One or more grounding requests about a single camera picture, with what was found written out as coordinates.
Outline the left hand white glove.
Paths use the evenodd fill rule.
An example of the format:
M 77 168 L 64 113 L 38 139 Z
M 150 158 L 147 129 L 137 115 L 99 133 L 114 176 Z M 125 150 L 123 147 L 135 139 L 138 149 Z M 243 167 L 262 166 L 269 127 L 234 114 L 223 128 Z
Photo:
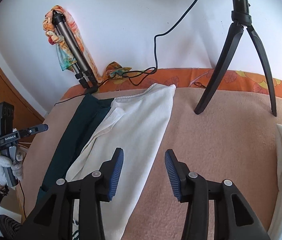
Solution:
M 18 151 L 16 154 L 16 161 L 11 161 L 8 157 L 0 155 L 0 187 L 4 187 L 8 183 L 4 168 L 11 168 L 13 176 L 17 180 L 23 180 L 23 162 L 25 155 L 24 151 Z

